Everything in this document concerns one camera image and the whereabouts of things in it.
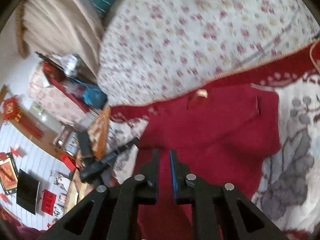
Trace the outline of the dark red small garment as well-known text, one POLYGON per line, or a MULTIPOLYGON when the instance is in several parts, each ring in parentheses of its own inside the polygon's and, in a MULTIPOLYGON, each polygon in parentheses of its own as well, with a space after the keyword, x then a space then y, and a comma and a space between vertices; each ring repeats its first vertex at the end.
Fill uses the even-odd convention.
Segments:
POLYGON ((280 149, 279 97, 250 85, 214 88, 206 98, 183 97, 149 119, 135 171, 160 151, 159 195, 141 206, 138 221, 146 239, 191 239, 191 209, 174 202, 170 150, 191 172, 214 185, 234 184, 252 198, 263 161, 280 149))

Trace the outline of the orange checkered pillow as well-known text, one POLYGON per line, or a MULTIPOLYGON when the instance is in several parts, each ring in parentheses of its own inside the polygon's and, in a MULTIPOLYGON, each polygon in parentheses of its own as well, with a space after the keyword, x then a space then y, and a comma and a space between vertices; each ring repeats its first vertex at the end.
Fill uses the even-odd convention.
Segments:
POLYGON ((93 155, 101 159, 105 154, 111 107, 107 105, 88 129, 93 155))

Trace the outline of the blue plastic bag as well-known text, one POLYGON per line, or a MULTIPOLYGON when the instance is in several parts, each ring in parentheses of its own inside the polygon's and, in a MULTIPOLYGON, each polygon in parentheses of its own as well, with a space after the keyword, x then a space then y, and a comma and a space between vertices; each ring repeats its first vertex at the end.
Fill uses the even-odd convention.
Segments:
POLYGON ((103 109, 107 103, 107 95, 96 85, 85 84, 84 102, 95 109, 103 109))

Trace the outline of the black flat monitor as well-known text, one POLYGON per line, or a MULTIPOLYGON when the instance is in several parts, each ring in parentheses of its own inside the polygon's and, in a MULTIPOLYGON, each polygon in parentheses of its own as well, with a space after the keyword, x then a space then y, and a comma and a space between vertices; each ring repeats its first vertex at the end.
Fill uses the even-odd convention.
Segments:
POLYGON ((16 203, 29 213, 36 215, 40 182, 22 169, 18 173, 16 203))

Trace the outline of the red white floral plush blanket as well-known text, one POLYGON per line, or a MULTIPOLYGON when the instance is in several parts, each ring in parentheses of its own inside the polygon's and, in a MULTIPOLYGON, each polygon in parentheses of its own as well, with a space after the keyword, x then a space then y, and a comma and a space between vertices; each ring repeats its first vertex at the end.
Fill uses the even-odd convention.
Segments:
POLYGON ((278 94, 280 149, 262 164, 259 187, 252 198, 281 230, 291 230, 295 209, 319 201, 311 185, 319 170, 319 42, 274 61, 221 75, 178 98, 146 106, 116 106, 112 119, 149 119, 178 99, 206 98, 214 88, 250 85, 278 94))

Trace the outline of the white floral quilt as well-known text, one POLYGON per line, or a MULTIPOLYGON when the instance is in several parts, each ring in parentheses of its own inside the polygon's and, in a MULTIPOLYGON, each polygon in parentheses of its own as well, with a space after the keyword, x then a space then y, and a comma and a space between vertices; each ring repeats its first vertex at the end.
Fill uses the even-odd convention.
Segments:
POLYGON ((308 44, 302 0, 118 0, 100 47, 108 103, 146 105, 308 44))

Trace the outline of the beige curtain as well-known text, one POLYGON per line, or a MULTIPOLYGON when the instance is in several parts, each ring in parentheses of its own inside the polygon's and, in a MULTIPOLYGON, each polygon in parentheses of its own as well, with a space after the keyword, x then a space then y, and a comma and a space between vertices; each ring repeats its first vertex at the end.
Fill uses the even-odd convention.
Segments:
POLYGON ((94 81, 104 29, 92 2, 24 0, 22 6, 23 40, 29 48, 45 55, 79 55, 85 64, 82 73, 94 81))

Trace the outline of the red knot wall decoration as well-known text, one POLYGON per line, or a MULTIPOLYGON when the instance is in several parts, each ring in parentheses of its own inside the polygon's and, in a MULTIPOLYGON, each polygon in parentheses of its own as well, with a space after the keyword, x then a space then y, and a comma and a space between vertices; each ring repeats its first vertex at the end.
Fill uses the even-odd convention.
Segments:
POLYGON ((20 113, 17 96, 13 96, 3 102, 3 114, 4 121, 20 121, 22 115, 20 113))

